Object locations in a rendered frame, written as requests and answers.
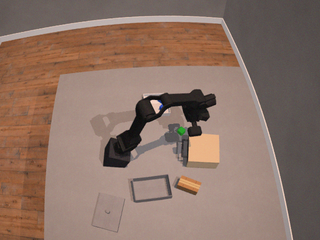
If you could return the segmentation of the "brown cardboard box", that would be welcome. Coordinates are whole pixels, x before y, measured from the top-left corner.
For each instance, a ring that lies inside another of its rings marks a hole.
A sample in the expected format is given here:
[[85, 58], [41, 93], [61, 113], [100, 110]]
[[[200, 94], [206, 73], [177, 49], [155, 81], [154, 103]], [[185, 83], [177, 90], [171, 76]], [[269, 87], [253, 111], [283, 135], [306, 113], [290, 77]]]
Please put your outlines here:
[[176, 188], [188, 192], [190, 194], [196, 195], [200, 186], [201, 182], [182, 175]]

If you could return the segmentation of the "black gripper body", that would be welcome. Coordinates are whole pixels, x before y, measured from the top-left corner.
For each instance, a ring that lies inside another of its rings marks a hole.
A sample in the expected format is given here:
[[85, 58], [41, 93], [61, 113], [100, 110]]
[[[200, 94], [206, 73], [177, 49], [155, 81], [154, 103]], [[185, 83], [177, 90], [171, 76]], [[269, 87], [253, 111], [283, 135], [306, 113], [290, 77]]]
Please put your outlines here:
[[196, 137], [196, 136], [201, 136], [202, 135], [202, 129], [200, 126], [197, 125], [197, 118], [200, 116], [200, 112], [198, 114], [191, 114], [188, 111], [188, 108], [186, 105], [182, 106], [182, 110], [186, 111], [185, 116], [187, 122], [191, 122], [192, 126], [190, 126], [187, 131], [188, 131], [188, 136], [189, 137]]

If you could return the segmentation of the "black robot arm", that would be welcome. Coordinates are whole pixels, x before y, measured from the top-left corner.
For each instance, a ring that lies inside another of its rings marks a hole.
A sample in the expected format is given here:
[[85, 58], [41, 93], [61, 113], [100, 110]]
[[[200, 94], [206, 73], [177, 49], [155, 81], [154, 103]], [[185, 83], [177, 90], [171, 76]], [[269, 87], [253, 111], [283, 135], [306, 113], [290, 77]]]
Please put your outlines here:
[[[163, 107], [156, 114], [151, 100], [160, 100]], [[135, 107], [136, 117], [129, 130], [116, 136], [117, 143], [113, 144], [116, 156], [127, 156], [127, 152], [134, 150], [142, 141], [140, 136], [146, 123], [152, 122], [162, 116], [166, 109], [170, 107], [186, 106], [188, 112], [192, 115], [200, 115], [197, 117], [197, 122], [207, 121], [210, 118], [207, 108], [216, 105], [215, 94], [205, 95], [200, 89], [195, 89], [190, 93], [163, 93], [161, 95], [149, 95], [141, 99]]]

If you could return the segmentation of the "green block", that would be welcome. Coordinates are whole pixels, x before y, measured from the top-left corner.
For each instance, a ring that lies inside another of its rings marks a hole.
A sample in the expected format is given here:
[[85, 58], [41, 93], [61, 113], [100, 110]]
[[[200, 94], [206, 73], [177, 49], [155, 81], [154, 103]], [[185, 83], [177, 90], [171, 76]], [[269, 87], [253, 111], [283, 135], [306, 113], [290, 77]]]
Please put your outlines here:
[[181, 126], [181, 127], [177, 130], [177, 133], [182, 136], [182, 135], [185, 133], [185, 131], [186, 131], [186, 130]]

